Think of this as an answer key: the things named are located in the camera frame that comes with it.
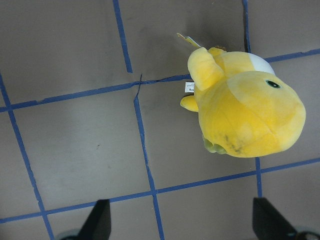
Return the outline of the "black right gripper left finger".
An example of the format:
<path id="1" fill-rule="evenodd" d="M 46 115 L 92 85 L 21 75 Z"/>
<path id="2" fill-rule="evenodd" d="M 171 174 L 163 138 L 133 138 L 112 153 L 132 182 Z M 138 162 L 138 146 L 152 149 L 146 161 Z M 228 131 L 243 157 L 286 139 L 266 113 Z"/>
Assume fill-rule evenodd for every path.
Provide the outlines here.
<path id="1" fill-rule="evenodd" d="M 60 240 L 109 240 L 111 236 L 111 206 L 109 199 L 98 200 L 80 231 Z"/>

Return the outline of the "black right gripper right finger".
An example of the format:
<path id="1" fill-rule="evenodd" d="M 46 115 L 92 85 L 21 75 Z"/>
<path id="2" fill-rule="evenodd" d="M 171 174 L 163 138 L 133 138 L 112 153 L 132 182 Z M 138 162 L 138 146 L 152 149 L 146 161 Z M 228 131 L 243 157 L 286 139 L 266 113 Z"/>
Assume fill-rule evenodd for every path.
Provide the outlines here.
<path id="1" fill-rule="evenodd" d="M 314 231 L 298 231 L 265 197 L 255 197 L 252 229 L 259 240 L 318 240 Z"/>

